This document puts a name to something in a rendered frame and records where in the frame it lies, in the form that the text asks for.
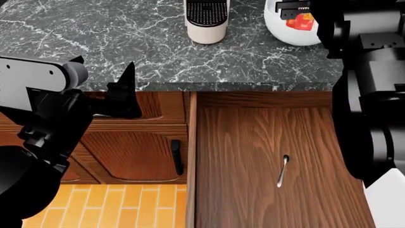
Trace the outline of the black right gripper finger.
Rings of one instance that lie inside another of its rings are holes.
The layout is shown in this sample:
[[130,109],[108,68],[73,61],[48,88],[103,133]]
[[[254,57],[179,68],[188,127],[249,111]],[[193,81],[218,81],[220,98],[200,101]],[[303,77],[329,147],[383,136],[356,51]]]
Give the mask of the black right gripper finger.
[[294,20],[298,15],[298,9],[281,9],[281,19],[282,20]]
[[296,10],[310,12],[310,0],[282,0],[275,3],[275,11]]

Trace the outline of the brown wooden closed drawer front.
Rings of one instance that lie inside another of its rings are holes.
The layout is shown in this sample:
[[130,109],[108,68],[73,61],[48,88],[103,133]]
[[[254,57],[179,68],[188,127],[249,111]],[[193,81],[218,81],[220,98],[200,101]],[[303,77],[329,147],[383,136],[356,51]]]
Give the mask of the brown wooden closed drawer front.
[[182,92],[136,92],[142,116],[139,119],[95,117],[94,125],[184,124],[186,115]]

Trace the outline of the white coffee machine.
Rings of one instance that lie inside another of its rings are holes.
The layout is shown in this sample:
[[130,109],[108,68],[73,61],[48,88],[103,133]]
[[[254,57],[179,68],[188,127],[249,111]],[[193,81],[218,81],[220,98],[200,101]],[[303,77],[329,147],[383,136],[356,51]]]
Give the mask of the white coffee machine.
[[230,0],[183,0],[187,35],[195,43],[210,45],[224,39]]

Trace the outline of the red orange snack bar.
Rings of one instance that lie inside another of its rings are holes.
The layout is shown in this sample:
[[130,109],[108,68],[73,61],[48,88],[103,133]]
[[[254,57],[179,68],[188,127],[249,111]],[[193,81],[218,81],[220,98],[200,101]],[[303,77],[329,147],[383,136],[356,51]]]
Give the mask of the red orange snack bar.
[[316,20],[311,13],[301,13],[295,19],[288,19],[286,26],[294,30],[311,31],[316,24]]

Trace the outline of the open brown wooden drawer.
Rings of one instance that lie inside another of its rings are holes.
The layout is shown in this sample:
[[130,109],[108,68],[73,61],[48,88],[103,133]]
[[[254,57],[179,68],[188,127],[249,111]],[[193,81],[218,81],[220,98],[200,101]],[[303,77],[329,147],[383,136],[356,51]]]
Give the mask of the open brown wooden drawer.
[[331,96],[192,93],[186,228],[375,228],[344,165]]

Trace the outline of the silver metal spoon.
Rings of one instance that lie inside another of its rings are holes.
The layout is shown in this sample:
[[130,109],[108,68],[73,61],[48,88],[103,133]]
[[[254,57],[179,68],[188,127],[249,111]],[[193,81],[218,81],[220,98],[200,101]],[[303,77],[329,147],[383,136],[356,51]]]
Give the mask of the silver metal spoon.
[[283,184],[284,176],[285,176],[285,169],[287,166],[287,163],[289,162],[289,155],[283,155],[283,166],[280,172],[280,175],[278,177],[277,181],[277,187],[280,188]]

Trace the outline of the brown wooden cabinet door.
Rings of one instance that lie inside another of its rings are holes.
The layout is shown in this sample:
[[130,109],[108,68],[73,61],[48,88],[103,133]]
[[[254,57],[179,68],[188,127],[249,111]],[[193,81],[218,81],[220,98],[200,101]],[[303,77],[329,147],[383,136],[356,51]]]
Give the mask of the brown wooden cabinet door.
[[91,125],[72,153],[99,184],[185,184],[177,174],[171,142],[180,141],[187,163],[185,124]]

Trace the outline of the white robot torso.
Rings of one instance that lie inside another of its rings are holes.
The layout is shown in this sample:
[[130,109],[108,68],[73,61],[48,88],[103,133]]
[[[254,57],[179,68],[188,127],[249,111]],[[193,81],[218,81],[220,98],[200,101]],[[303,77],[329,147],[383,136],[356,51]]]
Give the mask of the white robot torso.
[[376,228],[405,228],[405,175],[400,170],[390,169],[363,190]]

